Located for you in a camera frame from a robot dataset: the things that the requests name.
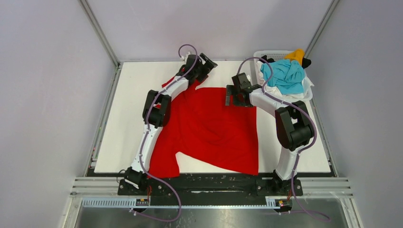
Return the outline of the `red t shirt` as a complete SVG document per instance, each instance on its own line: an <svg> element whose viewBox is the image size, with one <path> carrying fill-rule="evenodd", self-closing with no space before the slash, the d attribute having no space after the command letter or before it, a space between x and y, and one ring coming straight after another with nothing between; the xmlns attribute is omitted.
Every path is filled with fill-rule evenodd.
<svg viewBox="0 0 403 228"><path fill-rule="evenodd" d="M170 120L150 160L153 176L178 177L179 152L219 168L258 174L257 109L227 106L225 98L224 87L194 82L172 101Z"/></svg>

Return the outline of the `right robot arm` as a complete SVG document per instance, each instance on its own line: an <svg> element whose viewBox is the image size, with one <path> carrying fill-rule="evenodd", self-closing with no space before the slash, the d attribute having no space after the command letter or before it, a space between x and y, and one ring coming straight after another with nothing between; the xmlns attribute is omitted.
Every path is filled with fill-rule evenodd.
<svg viewBox="0 0 403 228"><path fill-rule="evenodd" d="M252 85L245 73L231 79L233 84L226 86L226 106L257 107L275 118L277 139L282 148L268 187L277 195L284 196L297 179L296 166L301 151L317 137L307 106L300 100L293 103L280 100L264 91L261 85Z"/></svg>

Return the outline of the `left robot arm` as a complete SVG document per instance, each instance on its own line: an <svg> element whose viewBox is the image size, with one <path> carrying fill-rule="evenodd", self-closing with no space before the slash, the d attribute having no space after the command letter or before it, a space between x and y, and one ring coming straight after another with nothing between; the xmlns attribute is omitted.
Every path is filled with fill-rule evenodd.
<svg viewBox="0 0 403 228"><path fill-rule="evenodd" d="M124 181L135 195L147 191L147 172L156 141L168 124L172 101L186 91L195 81L202 83L218 66L205 54L187 54L178 73L160 91L150 90L143 109L144 129L138 152L125 171Z"/></svg>

